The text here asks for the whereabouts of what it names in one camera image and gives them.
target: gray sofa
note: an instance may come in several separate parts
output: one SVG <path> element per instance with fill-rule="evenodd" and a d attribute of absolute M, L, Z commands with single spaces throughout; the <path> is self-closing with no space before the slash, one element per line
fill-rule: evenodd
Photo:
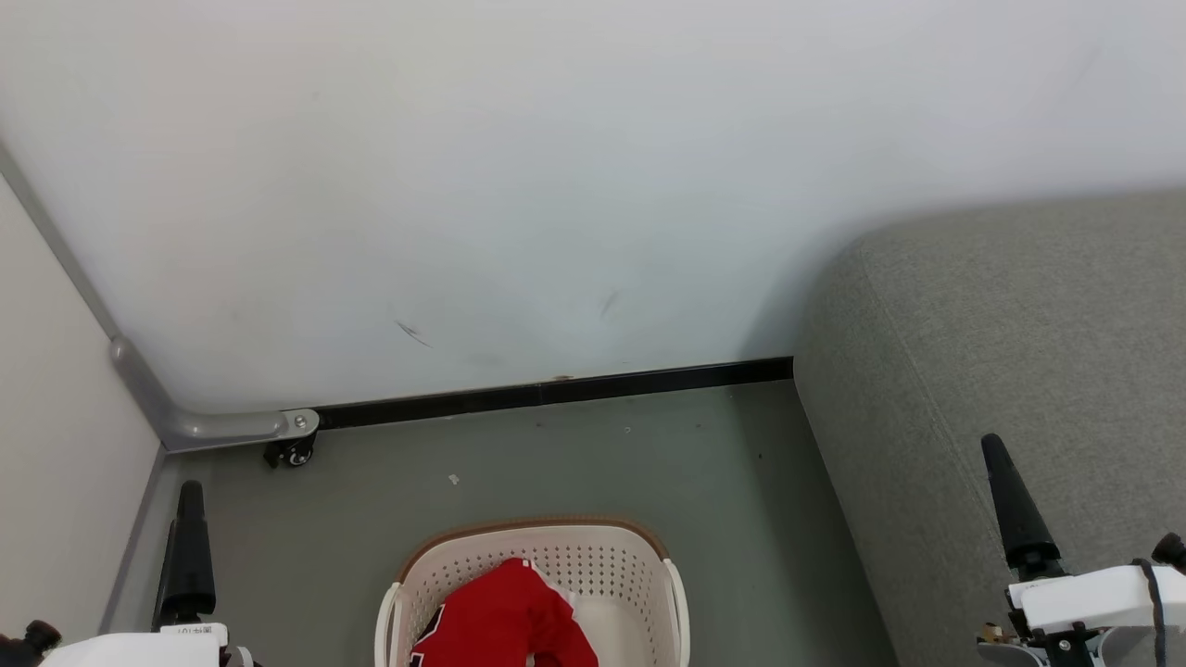
<path fill-rule="evenodd" d="M 973 637 L 1008 625 L 1013 578 L 982 434 L 1073 572 L 1186 532 L 1186 193 L 869 235 L 817 285 L 795 380 L 899 662 L 983 666 Z"/>

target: white plastic basket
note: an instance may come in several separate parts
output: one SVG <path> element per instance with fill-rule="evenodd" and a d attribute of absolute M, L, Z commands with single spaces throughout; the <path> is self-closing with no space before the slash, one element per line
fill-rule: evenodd
<path fill-rule="evenodd" d="M 572 517 L 458 531 L 428 542 L 383 596 L 375 667 L 403 667 L 445 597 L 509 558 L 527 558 L 576 593 L 575 618 L 600 667 L 688 667 L 683 580 L 667 551 L 630 522 Z"/>

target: red fabric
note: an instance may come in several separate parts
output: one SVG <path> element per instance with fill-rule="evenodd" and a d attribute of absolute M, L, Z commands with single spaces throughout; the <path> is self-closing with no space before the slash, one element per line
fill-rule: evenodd
<path fill-rule="evenodd" d="M 412 649 L 419 667 L 597 667 L 568 605 L 525 560 L 453 591 Z"/>

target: sofa seam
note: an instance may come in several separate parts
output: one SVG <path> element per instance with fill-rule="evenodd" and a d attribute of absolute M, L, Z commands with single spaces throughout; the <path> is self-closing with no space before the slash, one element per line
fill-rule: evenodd
<path fill-rule="evenodd" d="M 993 532 L 993 526 L 996 525 L 994 514 L 989 512 L 984 500 L 981 497 L 980 489 L 975 484 L 975 477 L 971 475 L 968 465 L 963 462 L 959 452 L 956 450 L 955 437 L 951 434 L 951 427 L 948 424 L 946 418 L 943 415 L 943 411 L 940 411 L 938 404 L 935 402 L 935 395 L 931 393 L 931 388 L 927 386 L 926 380 L 923 379 L 923 374 L 918 370 L 918 364 L 914 361 L 914 356 L 910 351 L 910 347 L 906 345 L 906 341 L 903 338 L 901 331 L 898 329 L 898 324 L 894 322 L 893 316 L 890 313 L 890 309 L 881 298 L 881 293 L 878 291 L 876 285 L 869 277 L 868 265 L 866 263 L 865 243 L 866 240 L 862 239 L 856 244 L 856 263 L 861 269 L 861 277 L 865 279 L 865 284 L 868 286 L 869 293 L 873 294 L 873 300 L 876 303 L 878 310 L 881 311 L 882 317 L 888 323 L 890 330 L 893 332 L 894 339 L 898 342 L 898 347 L 905 355 L 906 364 L 910 367 L 910 373 L 913 376 L 914 382 L 923 389 L 923 400 L 926 405 L 926 411 L 930 413 L 929 417 L 933 423 L 938 424 L 942 430 L 943 444 L 946 449 L 948 456 L 955 460 L 956 468 L 959 470 L 959 476 L 963 478 L 964 488 L 971 491 L 976 507 L 980 508 L 982 527 L 989 538 L 991 538 L 991 541 L 1000 542 L 1000 535 Z M 999 551 L 996 554 L 1000 561 L 1007 566 L 1008 561 L 1005 559 L 1005 555 Z"/>

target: gray floor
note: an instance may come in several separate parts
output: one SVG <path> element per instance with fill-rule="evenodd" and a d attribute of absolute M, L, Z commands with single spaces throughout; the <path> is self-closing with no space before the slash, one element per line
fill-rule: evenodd
<path fill-rule="evenodd" d="M 191 465 L 208 478 L 216 620 L 270 667 L 371 665 L 380 599 L 417 544 L 569 513 L 664 540 L 693 665 L 893 665 L 791 382 L 331 431 L 298 470 L 257 447 Z"/>

